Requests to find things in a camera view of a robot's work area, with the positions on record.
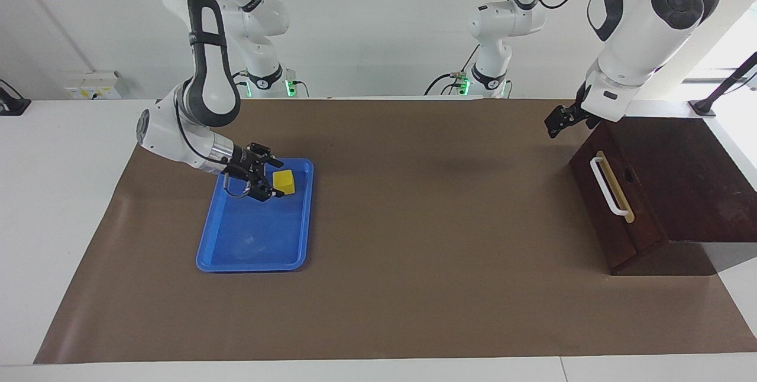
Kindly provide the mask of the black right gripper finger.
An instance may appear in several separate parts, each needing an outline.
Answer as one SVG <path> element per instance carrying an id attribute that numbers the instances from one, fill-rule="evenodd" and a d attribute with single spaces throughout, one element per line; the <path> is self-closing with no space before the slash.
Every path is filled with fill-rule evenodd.
<path id="1" fill-rule="evenodd" d="M 284 191 L 276 190 L 267 182 L 249 182 L 248 196 L 256 199 L 257 201 L 267 201 L 268 199 L 273 197 L 284 196 Z"/>
<path id="2" fill-rule="evenodd" d="M 276 156 L 273 155 L 272 150 L 265 147 L 265 145 L 260 143 L 249 143 L 248 151 L 254 153 L 261 166 L 263 164 L 268 164 L 268 166 L 273 167 L 283 166 L 283 162 L 276 158 Z"/>

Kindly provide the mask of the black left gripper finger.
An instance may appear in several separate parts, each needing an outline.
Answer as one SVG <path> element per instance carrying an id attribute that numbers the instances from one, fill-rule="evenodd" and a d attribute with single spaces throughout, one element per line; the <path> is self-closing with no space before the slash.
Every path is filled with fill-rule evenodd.
<path id="1" fill-rule="evenodd" d="M 571 126 L 571 109 L 564 105 L 557 105 L 545 118 L 547 134 L 556 137 L 564 128 Z"/>

